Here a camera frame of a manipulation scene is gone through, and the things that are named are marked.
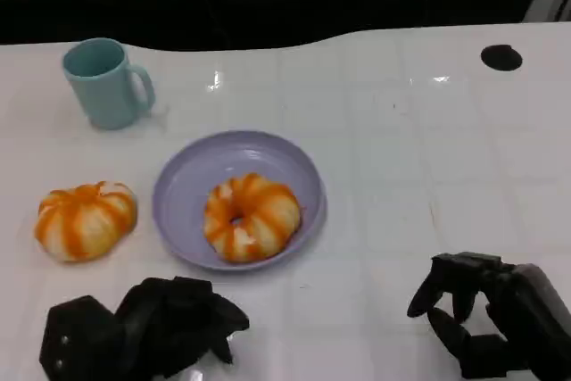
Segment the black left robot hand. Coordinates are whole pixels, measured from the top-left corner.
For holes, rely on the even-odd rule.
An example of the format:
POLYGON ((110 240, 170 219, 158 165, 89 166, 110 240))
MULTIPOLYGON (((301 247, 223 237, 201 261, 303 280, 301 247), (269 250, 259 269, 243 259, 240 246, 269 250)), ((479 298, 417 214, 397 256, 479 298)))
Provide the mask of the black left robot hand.
POLYGON ((228 338, 250 327, 211 282, 190 277, 146 278, 127 292, 115 317, 125 328, 120 367, 127 380, 175 376, 207 352, 231 364, 228 338))

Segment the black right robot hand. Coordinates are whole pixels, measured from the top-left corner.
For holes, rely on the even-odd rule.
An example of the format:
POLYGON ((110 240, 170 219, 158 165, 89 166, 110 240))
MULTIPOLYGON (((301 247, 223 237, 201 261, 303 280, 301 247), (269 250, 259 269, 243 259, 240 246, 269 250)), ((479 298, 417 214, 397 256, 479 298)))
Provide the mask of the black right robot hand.
POLYGON ((570 378, 570 312, 544 271, 482 253, 440 253, 407 315, 426 315, 465 379, 529 370, 540 380, 570 378), (463 326, 478 294, 498 333, 471 335, 463 326))

